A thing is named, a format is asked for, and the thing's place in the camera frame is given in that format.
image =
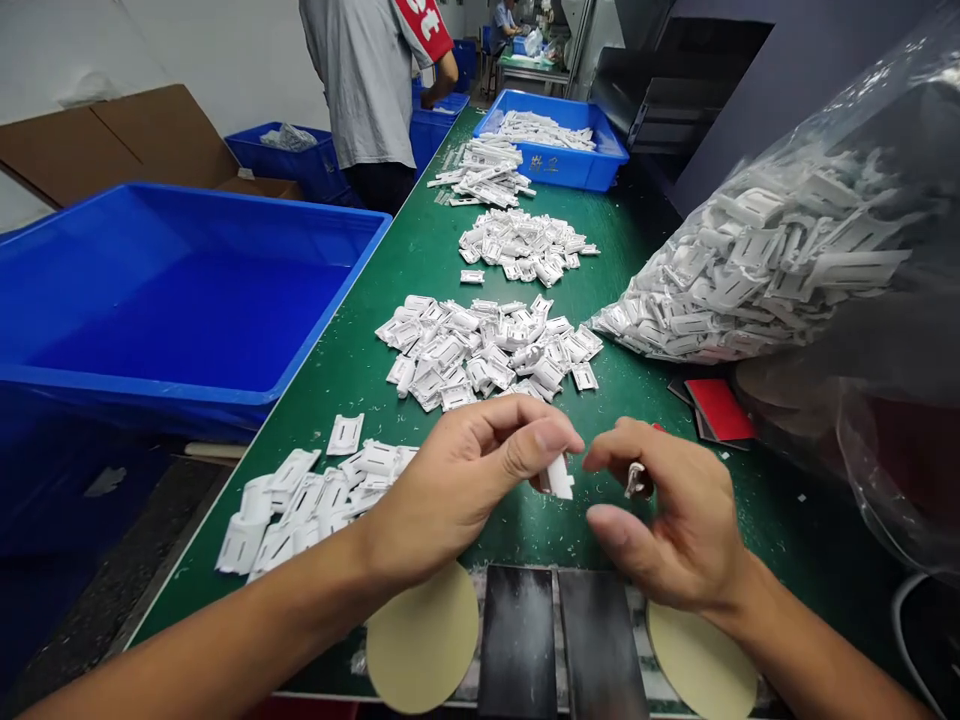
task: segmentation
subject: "green workbench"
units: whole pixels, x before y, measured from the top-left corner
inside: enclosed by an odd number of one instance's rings
[[[512,43],[500,55],[500,59],[497,61],[497,71],[500,73],[500,81],[497,87],[500,88],[506,87],[507,79],[514,78],[543,83],[544,94],[552,95],[554,85],[566,88],[570,84],[570,73],[564,72],[554,63],[519,59],[513,53]]]
[[[599,257],[584,258],[550,290],[539,283],[507,282],[498,268],[486,268],[486,283],[460,285],[465,266],[457,253],[460,234],[485,208],[443,205],[444,189],[428,189],[427,180],[451,162],[455,149],[480,118],[463,112],[380,247],[362,272],[323,337],[297,373],[257,439],[227,483],[205,521],[167,579],[137,630],[139,643],[224,595],[244,579],[214,571],[232,513],[240,505],[244,483],[273,472],[294,448],[325,449],[337,413],[365,413],[364,438],[420,445],[440,410],[427,416],[412,399],[397,399],[385,381],[395,351],[374,336],[408,294],[452,298],[469,305],[473,298],[532,301],[538,293],[555,300],[551,316],[566,315],[577,325],[615,300],[630,277],[678,226],[679,218],[663,196],[639,172],[621,171],[617,187],[604,195],[537,184],[536,198],[521,207],[569,221]],[[613,427],[622,415],[659,422],[669,432],[696,440],[685,405],[667,391],[667,383],[684,368],[645,360],[606,342],[593,366],[600,384],[596,393],[577,394],[572,382],[557,396],[589,442]],[[319,468],[328,462],[324,456]],[[730,451],[724,460],[733,476],[740,527],[747,545],[781,581],[854,645],[898,679],[905,672],[896,654],[888,605],[902,579],[902,570],[869,534],[856,507],[839,491],[810,479],[767,451]],[[476,544],[461,557],[475,575],[489,563],[606,569],[610,563],[584,520],[588,507],[613,503],[632,507],[617,483],[606,476],[580,472],[576,499],[560,502],[517,488],[495,511]],[[635,612],[642,617],[642,609]],[[314,661],[283,688],[309,696],[372,698],[363,674],[363,631]],[[689,715],[669,686],[657,677],[656,662],[641,652],[645,685],[655,713]],[[467,695],[455,699],[469,702]],[[763,715],[778,715],[776,705]]]

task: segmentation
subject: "person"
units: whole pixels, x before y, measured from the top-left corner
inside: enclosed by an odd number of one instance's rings
[[[560,453],[583,450],[563,413],[527,396],[447,413],[366,515],[23,717],[241,716],[390,598],[455,560],[518,484]],[[932,717],[744,547],[730,475],[712,452],[622,418],[593,441],[583,469],[623,481],[634,460],[657,486],[652,525],[604,505],[586,519],[648,598],[727,633],[801,720]]]
[[[396,215],[416,178],[410,145],[411,58],[437,77],[424,109],[449,95],[459,70],[435,0],[300,0],[323,82],[337,160],[369,210]]]
[[[516,35],[520,28],[513,19],[513,8],[517,0],[500,0],[493,6],[493,16],[490,19],[490,52],[494,57],[500,57],[503,49]]]

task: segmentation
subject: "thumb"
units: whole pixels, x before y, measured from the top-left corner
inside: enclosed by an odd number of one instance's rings
[[[594,505],[587,510],[587,523],[603,551],[622,572],[643,581],[659,571],[662,562],[656,539],[646,525],[626,510]]]
[[[567,448],[569,441],[568,427],[553,419],[541,418],[517,430],[481,462],[507,492],[546,469]]]

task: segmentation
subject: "red pad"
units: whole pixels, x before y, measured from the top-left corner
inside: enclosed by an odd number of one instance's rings
[[[688,380],[686,385],[717,440],[751,440],[757,436],[726,380]]]

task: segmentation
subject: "cardboard box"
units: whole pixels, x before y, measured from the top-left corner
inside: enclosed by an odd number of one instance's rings
[[[272,178],[244,180],[240,177],[233,177],[215,187],[214,190],[303,202],[303,193],[300,192],[300,186],[293,180],[273,180]]]
[[[238,178],[236,159],[184,85],[0,126],[0,166],[57,208],[138,181],[302,199],[289,180]]]

